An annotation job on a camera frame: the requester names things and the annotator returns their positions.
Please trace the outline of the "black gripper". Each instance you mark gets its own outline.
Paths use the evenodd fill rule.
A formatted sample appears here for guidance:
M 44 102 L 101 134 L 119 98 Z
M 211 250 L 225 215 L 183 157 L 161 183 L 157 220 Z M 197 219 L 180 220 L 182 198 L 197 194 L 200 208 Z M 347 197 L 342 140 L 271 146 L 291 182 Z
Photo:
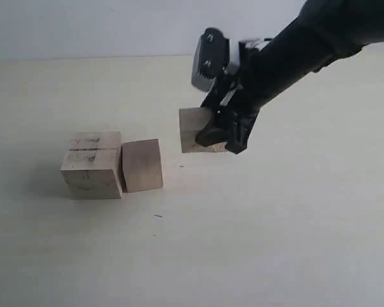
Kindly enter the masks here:
M 196 135 L 202 147 L 226 143 L 226 150 L 240 154 L 247 149 L 248 139 L 259 114 L 243 104 L 247 94 L 238 88 L 234 76 L 219 76 L 201 104 L 212 112 L 208 124 Z

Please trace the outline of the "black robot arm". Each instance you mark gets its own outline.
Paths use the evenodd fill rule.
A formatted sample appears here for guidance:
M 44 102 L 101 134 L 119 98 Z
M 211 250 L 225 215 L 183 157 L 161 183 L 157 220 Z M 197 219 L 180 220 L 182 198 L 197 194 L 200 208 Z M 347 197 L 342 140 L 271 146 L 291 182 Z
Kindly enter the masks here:
M 241 40 L 237 63 L 229 39 L 207 28 L 196 47 L 191 82 L 206 92 L 202 107 L 211 115 L 196 143 L 224 143 L 227 151 L 241 153 L 264 105 L 309 73 L 382 42 L 384 1 L 307 1 L 273 38 Z

